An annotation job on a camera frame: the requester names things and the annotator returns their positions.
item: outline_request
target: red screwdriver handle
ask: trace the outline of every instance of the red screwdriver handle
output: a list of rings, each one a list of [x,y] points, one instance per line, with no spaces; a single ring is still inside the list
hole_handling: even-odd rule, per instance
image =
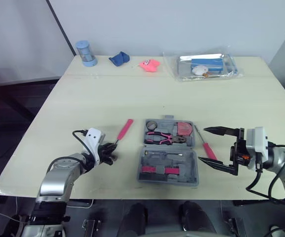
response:
[[[209,159],[217,160],[217,157],[215,156],[214,152],[212,151],[208,143],[203,143],[203,147]]]
[[[118,140],[121,140],[125,136],[127,130],[129,129],[129,127],[132,125],[133,122],[134,122],[134,120],[132,120],[132,119],[127,120],[125,126],[122,128],[122,130],[119,132],[119,134],[117,136]]]

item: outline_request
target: wooden table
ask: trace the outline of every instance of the wooden table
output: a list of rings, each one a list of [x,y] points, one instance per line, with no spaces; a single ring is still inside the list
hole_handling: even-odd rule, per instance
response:
[[[156,73],[137,64],[150,57],[131,57],[114,66],[107,56],[86,68],[76,56],[58,81],[0,176],[0,195],[35,197],[50,162],[81,152],[73,130],[95,127],[113,142],[127,119],[134,123],[116,150],[113,166],[101,164],[76,182],[71,198],[100,199],[261,199],[245,190],[256,173],[246,167],[239,175],[214,170],[198,161],[197,188],[139,183],[139,152],[145,119],[191,120],[209,126],[264,126],[269,141],[285,144],[285,90],[258,57],[236,57],[244,76],[230,80],[179,82],[171,77],[162,57]],[[202,132],[219,160],[229,164],[235,137]],[[195,151],[205,157],[196,137]],[[266,192],[274,173],[264,171],[256,190]],[[281,182],[273,196],[284,198]]]

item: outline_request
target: blue box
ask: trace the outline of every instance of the blue box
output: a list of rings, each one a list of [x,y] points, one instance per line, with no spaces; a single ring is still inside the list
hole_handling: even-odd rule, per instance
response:
[[[191,60],[191,68],[198,65],[204,65],[208,67],[208,71],[223,71],[222,58],[193,58]]]

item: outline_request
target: wire cutters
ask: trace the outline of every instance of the wire cutters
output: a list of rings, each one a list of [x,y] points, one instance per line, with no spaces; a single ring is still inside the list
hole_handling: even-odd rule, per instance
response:
[[[186,142],[186,138],[185,137],[180,137],[180,136],[173,136],[170,133],[164,133],[164,132],[147,132],[146,135],[148,136],[161,136],[161,137],[165,137],[166,139],[161,140],[161,141],[154,141],[151,139],[145,139],[145,143],[147,144],[156,144],[156,145],[172,145],[172,143],[183,143]]]

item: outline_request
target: plastic bag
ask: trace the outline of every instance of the plastic bag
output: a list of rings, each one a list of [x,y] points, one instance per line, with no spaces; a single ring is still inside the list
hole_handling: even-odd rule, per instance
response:
[[[165,66],[179,81],[221,80],[242,76],[229,47],[200,53],[165,53]]]

